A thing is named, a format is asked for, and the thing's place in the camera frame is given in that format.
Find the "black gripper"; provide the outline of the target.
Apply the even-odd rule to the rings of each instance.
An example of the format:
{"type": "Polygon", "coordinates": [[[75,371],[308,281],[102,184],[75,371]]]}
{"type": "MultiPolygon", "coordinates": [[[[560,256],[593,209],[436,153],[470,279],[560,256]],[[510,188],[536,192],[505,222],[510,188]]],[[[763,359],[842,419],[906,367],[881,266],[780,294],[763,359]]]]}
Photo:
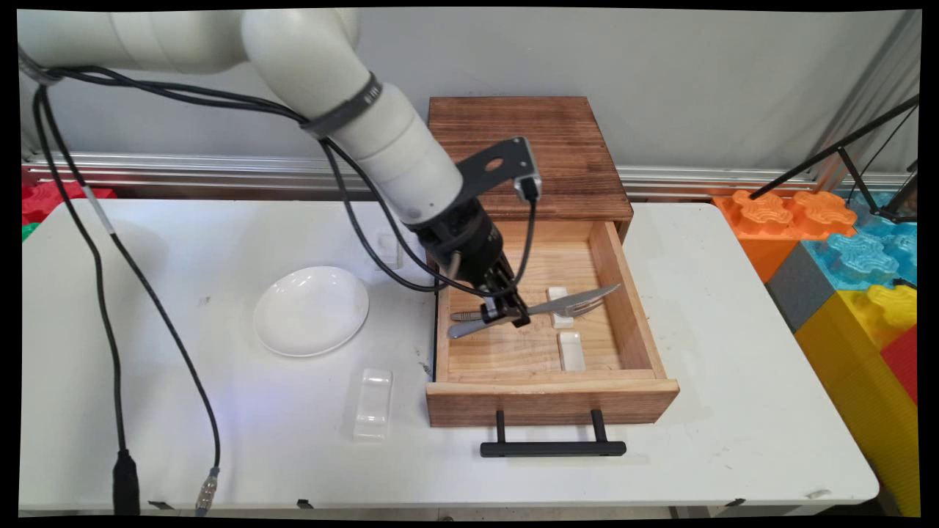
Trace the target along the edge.
{"type": "Polygon", "coordinates": [[[504,254],[504,240],[478,198],[454,204],[423,223],[409,224],[408,230],[439,266],[460,262],[455,276],[440,281],[456,290],[483,296],[481,322],[484,328],[510,322],[519,328],[530,323],[529,308],[519,293],[523,275],[514,276],[504,254]]]}

